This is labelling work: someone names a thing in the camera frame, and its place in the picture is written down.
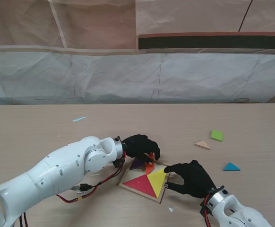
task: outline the table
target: table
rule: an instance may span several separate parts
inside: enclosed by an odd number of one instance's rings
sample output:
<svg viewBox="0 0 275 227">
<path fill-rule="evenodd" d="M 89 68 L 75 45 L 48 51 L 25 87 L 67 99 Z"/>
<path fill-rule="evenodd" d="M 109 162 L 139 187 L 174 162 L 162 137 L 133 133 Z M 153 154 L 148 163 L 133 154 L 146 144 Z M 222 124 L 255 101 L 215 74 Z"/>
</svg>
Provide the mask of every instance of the table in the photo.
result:
<svg viewBox="0 0 275 227">
<path fill-rule="evenodd" d="M 223 142 L 210 139 L 212 129 L 224 133 Z M 225 185 L 243 205 L 260 211 L 275 227 L 275 104 L 0 106 L 0 183 L 83 137 L 124 139 L 138 133 L 159 144 L 162 162 L 198 160 L 216 186 Z M 201 140 L 211 150 L 194 146 Z M 241 171 L 223 171 L 228 162 Z M 98 182 L 114 171 L 108 165 L 84 182 Z M 118 187 L 120 177 L 76 203 L 66 204 L 56 196 L 40 202 L 27 212 L 29 226 L 205 226 L 198 213 L 199 199 L 166 190 L 157 204 Z M 179 178 L 173 175 L 171 180 Z M 76 192 L 63 195 L 77 197 Z M 211 223 L 218 226 L 214 218 Z"/>
</svg>

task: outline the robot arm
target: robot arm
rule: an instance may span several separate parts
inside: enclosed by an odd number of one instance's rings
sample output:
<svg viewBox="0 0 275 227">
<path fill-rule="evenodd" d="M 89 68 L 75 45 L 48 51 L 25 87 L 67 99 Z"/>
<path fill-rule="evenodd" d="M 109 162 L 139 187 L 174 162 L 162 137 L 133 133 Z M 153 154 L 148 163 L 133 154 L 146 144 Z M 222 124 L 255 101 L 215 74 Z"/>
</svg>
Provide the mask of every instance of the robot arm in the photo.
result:
<svg viewBox="0 0 275 227">
<path fill-rule="evenodd" d="M 42 159 L 32 169 L 0 184 L 0 227 L 12 227 L 16 219 L 40 201 L 69 190 L 84 175 L 97 172 L 121 159 L 118 138 L 85 137 Z"/>
<path fill-rule="evenodd" d="M 220 227 L 271 227 L 257 210 L 240 204 L 237 198 L 223 187 L 216 190 L 207 205 Z M 232 210 L 227 216 L 225 210 Z"/>
</svg>

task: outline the beige triangle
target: beige triangle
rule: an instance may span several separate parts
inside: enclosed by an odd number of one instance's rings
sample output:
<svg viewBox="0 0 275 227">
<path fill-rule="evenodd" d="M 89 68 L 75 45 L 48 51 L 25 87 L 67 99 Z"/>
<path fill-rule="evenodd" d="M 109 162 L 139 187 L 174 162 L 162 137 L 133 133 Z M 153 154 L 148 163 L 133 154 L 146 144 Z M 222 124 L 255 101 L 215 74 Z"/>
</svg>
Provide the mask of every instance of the beige triangle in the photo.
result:
<svg viewBox="0 0 275 227">
<path fill-rule="evenodd" d="M 209 147 L 209 145 L 204 140 L 196 143 L 195 146 L 198 146 L 198 147 L 201 147 L 201 148 L 205 148 L 207 150 L 211 150 L 211 148 Z"/>
</svg>

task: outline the glove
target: glove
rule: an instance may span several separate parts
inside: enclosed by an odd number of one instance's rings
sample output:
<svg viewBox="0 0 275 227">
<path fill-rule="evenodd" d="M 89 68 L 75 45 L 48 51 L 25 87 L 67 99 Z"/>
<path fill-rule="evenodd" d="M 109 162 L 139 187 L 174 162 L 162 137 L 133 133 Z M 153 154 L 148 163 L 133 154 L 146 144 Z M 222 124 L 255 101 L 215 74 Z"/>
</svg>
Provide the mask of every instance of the glove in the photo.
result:
<svg viewBox="0 0 275 227">
<path fill-rule="evenodd" d="M 167 166 L 164 172 L 175 172 L 184 179 L 184 185 L 171 182 L 166 182 L 164 184 L 165 188 L 169 188 L 181 194 L 189 194 L 193 197 L 202 199 L 208 195 L 211 188 L 216 189 L 208 173 L 196 160 L 193 160 L 189 164 L 184 163 Z"/>
<path fill-rule="evenodd" d="M 152 162 L 145 154 L 154 153 L 155 159 L 158 160 L 161 156 L 161 151 L 156 142 L 148 139 L 146 135 L 134 135 L 122 141 L 126 155 L 129 157 L 137 157 L 144 162 Z"/>
</svg>

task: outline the white backdrop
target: white backdrop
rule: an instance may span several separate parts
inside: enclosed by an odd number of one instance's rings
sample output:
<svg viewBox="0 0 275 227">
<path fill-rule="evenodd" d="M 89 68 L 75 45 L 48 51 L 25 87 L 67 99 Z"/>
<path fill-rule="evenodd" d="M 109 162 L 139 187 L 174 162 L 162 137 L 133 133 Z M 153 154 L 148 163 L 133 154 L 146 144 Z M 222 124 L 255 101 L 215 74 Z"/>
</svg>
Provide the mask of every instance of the white backdrop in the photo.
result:
<svg viewBox="0 0 275 227">
<path fill-rule="evenodd" d="M 0 52 L 0 104 L 266 102 L 275 55 Z"/>
</svg>

